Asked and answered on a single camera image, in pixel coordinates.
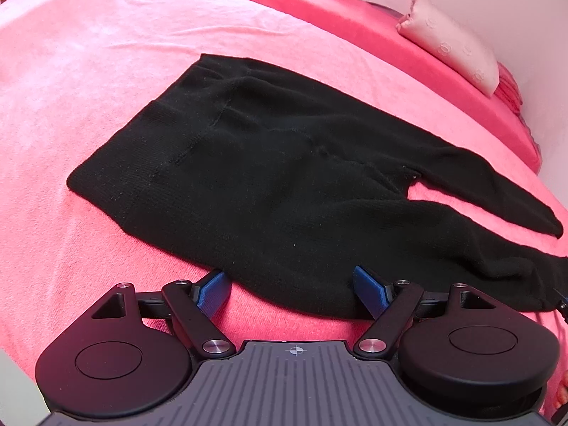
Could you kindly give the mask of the pink embossed pillow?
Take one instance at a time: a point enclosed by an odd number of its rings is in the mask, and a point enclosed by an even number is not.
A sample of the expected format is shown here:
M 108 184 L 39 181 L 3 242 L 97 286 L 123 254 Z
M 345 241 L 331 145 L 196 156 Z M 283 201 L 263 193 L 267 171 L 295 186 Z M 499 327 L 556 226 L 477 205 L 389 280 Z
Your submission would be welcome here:
M 494 94 L 499 85 L 499 65 L 492 48 L 430 0 L 411 0 L 408 13 L 399 19 L 396 29 L 485 96 Z

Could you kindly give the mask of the pink blanket on near bed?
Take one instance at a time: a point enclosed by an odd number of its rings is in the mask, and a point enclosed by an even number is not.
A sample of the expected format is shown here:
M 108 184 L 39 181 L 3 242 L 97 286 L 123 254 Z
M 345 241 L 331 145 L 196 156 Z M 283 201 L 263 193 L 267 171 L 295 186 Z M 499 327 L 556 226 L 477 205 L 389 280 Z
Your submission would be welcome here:
M 114 284 L 206 270 L 127 236 L 69 173 L 203 53 L 299 72 L 486 158 L 552 208 L 542 181 L 476 121 L 392 65 L 249 0 L 9 0 L 1 8 L 1 347 L 43 349 Z

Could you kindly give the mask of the red folded quilt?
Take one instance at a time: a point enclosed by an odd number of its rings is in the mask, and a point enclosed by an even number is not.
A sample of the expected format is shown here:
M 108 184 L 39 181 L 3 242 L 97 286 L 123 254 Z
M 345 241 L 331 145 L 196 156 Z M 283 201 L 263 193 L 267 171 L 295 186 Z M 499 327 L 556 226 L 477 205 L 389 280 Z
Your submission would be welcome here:
M 511 72 L 500 62 L 499 68 L 499 85 L 497 86 L 494 95 L 517 116 L 521 115 L 523 98 Z

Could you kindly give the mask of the black knit pants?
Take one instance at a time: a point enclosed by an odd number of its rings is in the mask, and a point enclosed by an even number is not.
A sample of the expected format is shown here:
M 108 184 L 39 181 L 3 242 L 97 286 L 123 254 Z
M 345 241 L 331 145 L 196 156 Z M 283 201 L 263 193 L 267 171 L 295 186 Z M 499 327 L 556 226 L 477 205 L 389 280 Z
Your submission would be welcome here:
M 297 311 L 365 316 L 356 266 L 430 291 L 463 282 L 521 312 L 553 309 L 566 259 L 410 200 L 416 183 L 562 236 L 553 211 L 483 157 L 253 59 L 201 56 L 67 179 L 128 235 Z

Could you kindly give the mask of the red sheet on far bed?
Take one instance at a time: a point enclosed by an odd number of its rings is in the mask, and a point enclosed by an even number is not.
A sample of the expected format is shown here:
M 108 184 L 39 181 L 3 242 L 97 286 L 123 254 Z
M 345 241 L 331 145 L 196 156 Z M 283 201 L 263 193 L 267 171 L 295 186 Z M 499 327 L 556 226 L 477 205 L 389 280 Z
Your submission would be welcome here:
M 533 172 L 542 158 L 521 116 L 502 100 L 485 96 L 456 71 L 402 37 L 395 11 L 362 0 L 250 0 L 285 12 L 367 51 L 410 75 L 504 143 Z

